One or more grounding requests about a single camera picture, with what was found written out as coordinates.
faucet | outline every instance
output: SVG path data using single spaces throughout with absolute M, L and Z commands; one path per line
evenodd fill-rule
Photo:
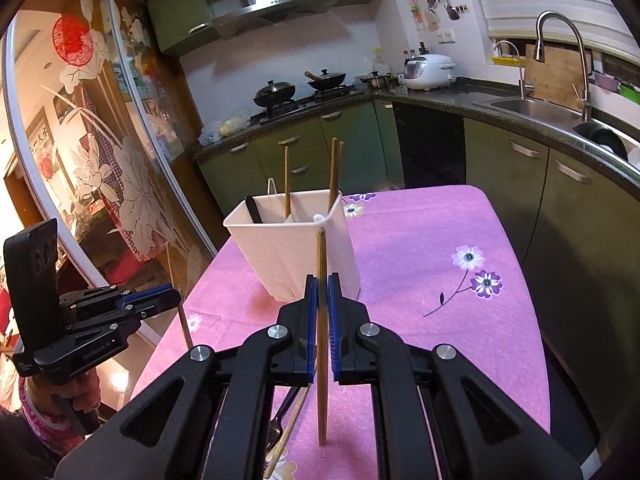
M 506 43 L 511 45 L 515 50 L 516 50 L 516 54 L 518 54 L 518 69 L 520 70 L 520 98 L 521 99 L 526 99 L 527 98 L 527 92 L 533 90 L 533 85 L 527 85 L 524 83 L 524 76 L 522 74 L 522 61 L 520 59 L 520 51 L 518 50 L 518 47 L 515 46 L 513 43 L 511 43 L 511 41 L 507 41 L 507 40 L 501 40 L 498 41 L 498 43 L 495 44 L 494 48 L 498 48 L 498 45 L 500 45 L 501 43 Z
M 574 32 L 576 39 L 578 40 L 578 50 L 580 51 L 580 60 L 582 61 L 582 79 L 584 82 L 584 94 L 582 97 L 578 95 L 578 91 L 574 85 L 574 91 L 577 95 L 578 99 L 582 101 L 582 121 L 590 121 L 591 120 L 591 92 L 589 90 L 589 72 L 587 70 L 587 56 L 584 51 L 584 42 L 582 41 L 582 35 L 580 31 L 575 26 L 574 22 L 572 22 L 568 17 L 564 14 L 560 14 L 559 12 L 555 12 L 554 10 L 546 10 L 542 14 L 538 16 L 538 21 L 536 23 L 536 49 L 534 54 L 534 59 L 539 61 L 540 63 L 545 62 L 545 38 L 542 34 L 542 27 L 545 25 L 546 20 L 549 18 L 557 18 L 565 22 L 571 30 Z

red round decoration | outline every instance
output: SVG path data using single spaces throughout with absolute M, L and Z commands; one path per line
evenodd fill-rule
M 60 17 L 53 25 L 53 47 L 69 65 L 84 66 L 94 54 L 88 25 L 75 16 Z
M 49 156 L 44 157 L 40 161 L 40 171 L 42 172 L 42 176 L 47 180 L 53 178 L 53 162 Z

cutting board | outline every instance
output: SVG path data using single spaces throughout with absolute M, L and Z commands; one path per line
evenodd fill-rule
M 534 46 L 527 45 L 525 81 L 533 85 L 529 95 L 581 112 L 582 103 L 571 86 L 574 83 L 578 94 L 583 94 L 580 53 L 548 46 L 545 47 L 544 63 L 533 59 L 533 53 Z M 587 53 L 587 69 L 590 67 L 591 56 Z

white rice cooker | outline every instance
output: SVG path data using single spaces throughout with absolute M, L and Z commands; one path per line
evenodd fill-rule
M 452 59 L 440 54 L 425 54 L 409 60 L 404 66 L 404 80 L 414 90 L 431 90 L 450 86 L 456 80 Z

utensil holder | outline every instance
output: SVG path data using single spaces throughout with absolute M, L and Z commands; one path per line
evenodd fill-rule
M 263 224 L 252 223 L 244 200 L 223 222 L 264 288 L 278 301 L 304 298 L 306 276 L 317 271 L 320 228 L 326 232 L 328 274 L 340 274 L 345 297 L 356 300 L 360 293 L 342 194 L 327 214 L 329 194 L 328 189 L 291 193 L 291 222 L 284 223 L 284 193 L 254 197 Z M 314 222 L 316 214 L 324 215 L 324 220 Z

